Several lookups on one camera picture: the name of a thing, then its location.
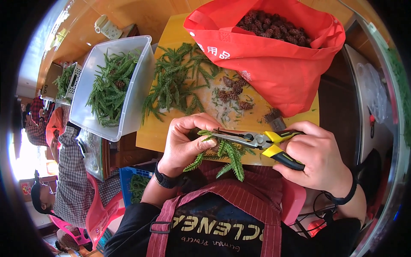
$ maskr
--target red apron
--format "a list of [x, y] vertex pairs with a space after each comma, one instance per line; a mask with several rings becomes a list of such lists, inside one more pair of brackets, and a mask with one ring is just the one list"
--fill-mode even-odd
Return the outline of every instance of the red apron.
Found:
[[151, 226], [151, 230], [155, 232], [151, 233], [146, 257], [165, 256], [174, 211], [207, 192], [218, 194], [232, 205], [264, 223], [261, 257], [281, 256], [281, 208], [279, 205], [282, 197], [281, 175], [271, 167], [245, 165], [244, 182], [237, 179], [216, 181], [215, 176], [221, 167], [222, 164], [218, 162], [204, 162], [200, 170], [210, 184], [164, 203], [156, 219], [156, 222], [162, 223]]

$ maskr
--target watch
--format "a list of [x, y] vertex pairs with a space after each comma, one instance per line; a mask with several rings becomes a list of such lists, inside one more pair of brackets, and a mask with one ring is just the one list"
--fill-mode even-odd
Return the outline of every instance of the watch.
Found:
[[358, 180], [357, 178], [353, 175], [353, 184], [351, 185], [351, 189], [350, 192], [348, 192], [348, 195], [346, 197], [334, 197], [332, 194], [330, 194], [327, 191], [323, 191], [326, 195], [326, 197], [332, 201], [333, 204], [335, 205], [344, 205], [346, 203], [348, 203], [354, 196], [354, 194], [356, 193], [356, 189], [357, 189], [357, 184], [358, 184]]
[[160, 173], [157, 169], [157, 165], [158, 163], [156, 164], [154, 172], [155, 180], [157, 181], [157, 183], [160, 186], [168, 189], [176, 187], [180, 182], [180, 176], [178, 176], [177, 178], [170, 178], [169, 176]]

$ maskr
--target pink chair backrest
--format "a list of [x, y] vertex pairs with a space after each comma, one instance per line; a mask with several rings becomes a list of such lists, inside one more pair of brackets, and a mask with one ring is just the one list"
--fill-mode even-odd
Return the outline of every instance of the pink chair backrest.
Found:
[[73, 233], [68, 228], [66, 228], [66, 226], [71, 225], [70, 223], [63, 221], [58, 217], [54, 217], [53, 215], [50, 215], [50, 219], [59, 229], [69, 234], [78, 245], [83, 245], [91, 242], [90, 238], [86, 239], [84, 237], [84, 229], [78, 228], [80, 231], [80, 236], [74, 236]]
[[119, 208], [120, 201], [123, 199], [122, 193], [119, 192], [104, 208], [96, 179], [89, 173], [87, 178], [94, 187], [94, 199], [85, 218], [85, 227], [95, 250], [104, 231], [114, 219], [124, 214], [125, 207]]
[[284, 177], [282, 178], [282, 186], [281, 220], [289, 226], [296, 222], [307, 197], [307, 192], [304, 187], [286, 180]]

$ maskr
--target teal basket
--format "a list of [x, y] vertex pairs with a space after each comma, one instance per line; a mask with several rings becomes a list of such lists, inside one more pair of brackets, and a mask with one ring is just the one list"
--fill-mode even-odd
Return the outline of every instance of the teal basket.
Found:
[[140, 175], [151, 178], [154, 175], [156, 163], [134, 165], [132, 167], [119, 168], [121, 191], [123, 194], [124, 206], [131, 204], [130, 181], [133, 175]]
[[104, 253], [104, 246], [106, 245], [107, 241], [112, 237], [113, 235], [110, 233], [110, 230], [106, 229], [104, 231], [103, 236], [100, 238], [100, 241], [97, 244], [96, 249], [101, 252]]

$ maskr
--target orange plastic bag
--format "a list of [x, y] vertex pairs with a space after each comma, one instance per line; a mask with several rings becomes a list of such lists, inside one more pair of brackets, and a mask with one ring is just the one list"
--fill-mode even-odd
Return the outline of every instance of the orange plastic bag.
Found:
[[[304, 28], [312, 48], [235, 27], [251, 9]], [[309, 110], [320, 76], [345, 41], [344, 27], [333, 15], [297, 0], [214, 0], [192, 12], [184, 28], [213, 63], [238, 71], [284, 117]]]
[[54, 131], [58, 130], [59, 135], [64, 133], [64, 127], [63, 127], [63, 111], [61, 107], [56, 108], [53, 113], [51, 114], [51, 117], [47, 123], [46, 126], [46, 142], [50, 146], [51, 141], [54, 138]]

